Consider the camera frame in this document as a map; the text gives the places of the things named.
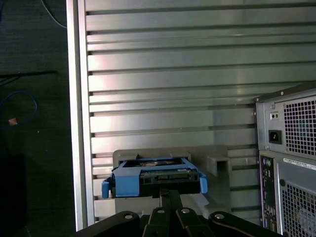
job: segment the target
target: white cable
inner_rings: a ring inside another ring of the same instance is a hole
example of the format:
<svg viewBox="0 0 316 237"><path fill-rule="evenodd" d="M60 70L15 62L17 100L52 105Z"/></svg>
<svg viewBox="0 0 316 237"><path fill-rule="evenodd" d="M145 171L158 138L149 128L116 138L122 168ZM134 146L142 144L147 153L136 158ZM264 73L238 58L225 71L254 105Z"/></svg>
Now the white cable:
<svg viewBox="0 0 316 237"><path fill-rule="evenodd" d="M46 4L44 3L43 0L40 0L41 4L43 5L43 7L45 8L45 10L48 12L48 14L50 15L50 17L54 20L54 22L56 22L59 26L61 26L62 28L67 29L67 26L64 26L63 24L59 23L59 21L57 21L57 19L53 16L53 14L51 14L50 10L48 9L48 7L46 6Z"/></svg>
<svg viewBox="0 0 316 237"><path fill-rule="evenodd" d="M24 226L24 227L25 227L26 231L28 232L29 237L31 237L31 234L30 234L28 227L27 226Z"/></svg>

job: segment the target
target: screw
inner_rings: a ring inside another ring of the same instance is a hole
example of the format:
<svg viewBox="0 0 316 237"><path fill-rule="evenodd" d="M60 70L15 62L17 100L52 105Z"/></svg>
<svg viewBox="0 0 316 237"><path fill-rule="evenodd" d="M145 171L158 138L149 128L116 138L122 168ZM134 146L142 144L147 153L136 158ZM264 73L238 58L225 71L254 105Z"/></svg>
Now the screw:
<svg viewBox="0 0 316 237"><path fill-rule="evenodd" d="M224 216L223 216L222 214L216 214L216 215L215 215L215 218L216 218L216 219L223 219Z"/></svg>
<svg viewBox="0 0 316 237"><path fill-rule="evenodd" d="M159 235L159 232L158 232L158 231L152 232L152 236L158 236L158 235Z"/></svg>
<svg viewBox="0 0 316 237"><path fill-rule="evenodd" d="M289 234L288 232L284 231L283 234L282 234L284 237L289 237Z"/></svg>
<svg viewBox="0 0 316 237"><path fill-rule="evenodd" d="M124 216L124 217L125 217L125 219L132 219L132 218L133 218L132 215L126 215L126 216Z"/></svg>
<svg viewBox="0 0 316 237"><path fill-rule="evenodd" d="M185 214L187 214L187 213L190 212L190 210L189 210L189 209L186 209L186 208L185 208L185 209L182 209L181 211L182 211L182 213L185 213Z"/></svg>
<svg viewBox="0 0 316 237"><path fill-rule="evenodd" d="M280 185L281 185L282 187L285 186L285 180L284 180L284 179L280 179Z"/></svg>

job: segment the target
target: metal mesh vent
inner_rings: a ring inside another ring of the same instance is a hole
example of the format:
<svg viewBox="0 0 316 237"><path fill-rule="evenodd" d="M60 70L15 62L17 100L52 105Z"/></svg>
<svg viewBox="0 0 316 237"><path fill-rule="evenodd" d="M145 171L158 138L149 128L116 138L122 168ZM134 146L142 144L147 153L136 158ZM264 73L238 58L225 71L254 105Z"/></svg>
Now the metal mesh vent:
<svg viewBox="0 0 316 237"><path fill-rule="evenodd" d="M316 236L316 196L288 184L282 201L284 228L290 236Z"/></svg>
<svg viewBox="0 0 316 237"><path fill-rule="evenodd" d="M284 106L286 146L290 152L316 155L316 102Z"/></svg>

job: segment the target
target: metal frame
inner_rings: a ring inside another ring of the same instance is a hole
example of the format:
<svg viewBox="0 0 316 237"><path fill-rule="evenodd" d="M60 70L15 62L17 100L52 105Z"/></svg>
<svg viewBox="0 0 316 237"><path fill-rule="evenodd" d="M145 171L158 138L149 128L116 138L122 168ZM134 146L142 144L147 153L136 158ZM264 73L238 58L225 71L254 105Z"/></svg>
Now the metal frame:
<svg viewBox="0 0 316 237"><path fill-rule="evenodd" d="M281 103L286 103L288 101L303 99L316 96L316 81L304 83L295 87L291 87L285 90L280 90L273 92L261 97L256 97L254 101L256 102L256 116L257 116L257 129L258 129L258 146L260 151L270 150L274 152L280 152L288 155L300 156L304 158L315 159L315 156L287 152L285 145L282 144L273 144L269 142L268 131L275 130L275 127L278 127L277 130L284 130L284 118L283 118L283 107L280 108ZM271 122L267 119L266 113L273 113L280 109L280 119L276 122Z"/></svg>
<svg viewBox="0 0 316 237"><path fill-rule="evenodd" d="M67 0L67 26L75 215L78 231L94 224L84 0Z"/></svg>

